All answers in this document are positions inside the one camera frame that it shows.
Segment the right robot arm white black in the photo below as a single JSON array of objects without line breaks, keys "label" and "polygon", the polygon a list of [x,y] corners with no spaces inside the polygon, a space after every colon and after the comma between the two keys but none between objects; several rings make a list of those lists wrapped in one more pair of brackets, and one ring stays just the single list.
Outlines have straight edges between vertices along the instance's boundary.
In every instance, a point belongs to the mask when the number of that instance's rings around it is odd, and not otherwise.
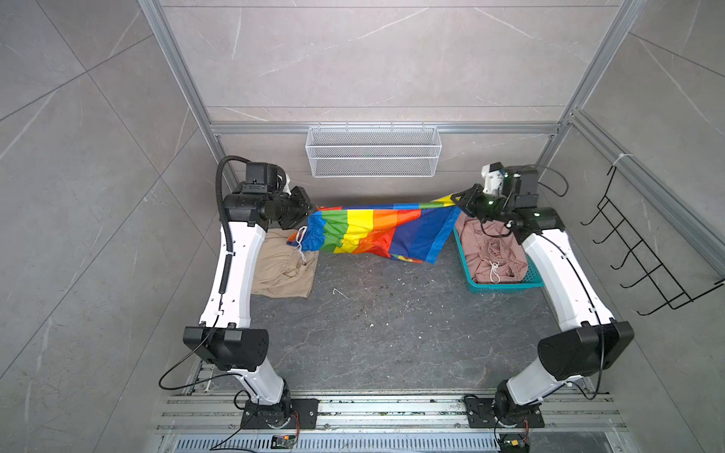
[{"label": "right robot arm white black", "polygon": [[539,342],[530,365],[498,385],[493,413],[500,424],[514,427],[551,394],[584,377],[600,376],[630,345],[634,330],[596,295],[555,209],[534,203],[510,208],[506,196],[485,194],[479,184],[451,199],[466,215],[509,228],[539,272],[560,328]]}]

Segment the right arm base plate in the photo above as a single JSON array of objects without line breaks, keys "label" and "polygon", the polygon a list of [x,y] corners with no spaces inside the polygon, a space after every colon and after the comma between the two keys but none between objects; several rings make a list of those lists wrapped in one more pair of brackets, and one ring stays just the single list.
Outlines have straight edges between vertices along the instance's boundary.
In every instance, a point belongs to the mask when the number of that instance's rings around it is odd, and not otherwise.
[{"label": "right arm base plate", "polygon": [[519,406],[505,398],[462,398],[470,428],[544,428],[540,405]]}]

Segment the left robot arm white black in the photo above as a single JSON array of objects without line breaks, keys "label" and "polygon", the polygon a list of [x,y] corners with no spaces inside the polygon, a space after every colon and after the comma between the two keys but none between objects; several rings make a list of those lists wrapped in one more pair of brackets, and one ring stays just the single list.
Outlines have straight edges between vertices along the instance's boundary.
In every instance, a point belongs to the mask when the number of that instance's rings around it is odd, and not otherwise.
[{"label": "left robot arm white black", "polygon": [[268,359],[269,334],[251,326],[251,296],[311,294],[317,254],[287,245],[282,233],[313,210],[306,192],[245,183],[216,194],[221,247],[207,305],[183,343],[221,377],[233,377],[247,394],[244,422],[287,426],[294,407],[287,382]]}]

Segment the beige drawstring shorts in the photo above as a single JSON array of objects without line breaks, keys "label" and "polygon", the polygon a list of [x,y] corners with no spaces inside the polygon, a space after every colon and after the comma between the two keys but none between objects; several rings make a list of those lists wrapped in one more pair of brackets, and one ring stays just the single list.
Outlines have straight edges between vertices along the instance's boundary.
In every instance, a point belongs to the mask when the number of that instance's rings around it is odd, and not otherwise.
[{"label": "beige drawstring shorts", "polygon": [[299,252],[287,241],[294,230],[266,232],[255,266],[251,294],[271,298],[308,297],[313,290],[317,251]]}]

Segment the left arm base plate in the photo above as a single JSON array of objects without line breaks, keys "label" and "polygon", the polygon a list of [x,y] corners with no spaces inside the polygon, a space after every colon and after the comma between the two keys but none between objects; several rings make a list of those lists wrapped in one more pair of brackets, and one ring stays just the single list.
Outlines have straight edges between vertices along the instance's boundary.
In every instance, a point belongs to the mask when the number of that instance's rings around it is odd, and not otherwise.
[{"label": "left arm base plate", "polygon": [[316,428],[319,400],[302,398],[283,400],[276,405],[258,405],[247,402],[241,422],[243,430],[302,430]]}]

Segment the rainbow coloured shorts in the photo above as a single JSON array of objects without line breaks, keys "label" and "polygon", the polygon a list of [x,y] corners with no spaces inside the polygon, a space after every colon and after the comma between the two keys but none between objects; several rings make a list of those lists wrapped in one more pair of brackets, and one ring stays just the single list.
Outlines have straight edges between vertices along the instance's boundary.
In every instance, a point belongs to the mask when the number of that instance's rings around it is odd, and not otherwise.
[{"label": "rainbow coloured shorts", "polygon": [[448,196],[419,204],[323,208],[288,238],[287,245],[301,252],[369,253],[434,263],[460,214]]}]

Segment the teal plastic basket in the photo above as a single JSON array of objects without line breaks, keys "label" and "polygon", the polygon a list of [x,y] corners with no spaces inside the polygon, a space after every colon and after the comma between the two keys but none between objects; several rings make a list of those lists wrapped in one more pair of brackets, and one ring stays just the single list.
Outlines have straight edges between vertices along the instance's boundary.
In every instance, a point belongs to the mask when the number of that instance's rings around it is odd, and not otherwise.
[{"label": "teal plastic basket", "polygon": [[472,294],[517,293],[543,288],[532,259],[513,236],[502,237],[503,224],[494,222],[485,228],[462,214],[455,223],[453,236],[468,291]]}]

